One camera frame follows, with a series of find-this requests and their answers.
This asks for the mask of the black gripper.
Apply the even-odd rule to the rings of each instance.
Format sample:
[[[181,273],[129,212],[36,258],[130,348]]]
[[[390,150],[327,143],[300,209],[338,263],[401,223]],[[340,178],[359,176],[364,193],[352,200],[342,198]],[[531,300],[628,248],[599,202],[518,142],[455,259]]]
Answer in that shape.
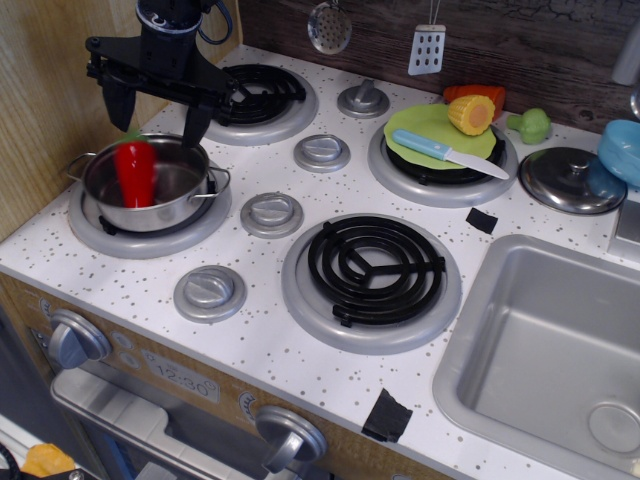
[[[167,30],[144,25],[136,37],[92,36],[87,75],[102,87],[111,123],[127,132],[136,94],[145,93],[188,106],[182,145],[199,145],[212,120],[226,123],[239,83],[210,63],[196,45],[197,26]]]

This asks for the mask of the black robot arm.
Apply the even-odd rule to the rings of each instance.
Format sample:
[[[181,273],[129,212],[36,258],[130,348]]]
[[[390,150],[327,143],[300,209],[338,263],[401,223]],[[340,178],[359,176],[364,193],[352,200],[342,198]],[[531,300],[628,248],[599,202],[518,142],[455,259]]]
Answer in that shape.
[[[200,143],[213,120],[229,123],[239,82],[210,63],[196,45],[203,17],[214,6],[228,14],[221,1],[139,1],[139,36],[86,40],[87,75],[102,88],[116,128],[130,128],[138,92],[187,107],[182,135],[187,148]]]

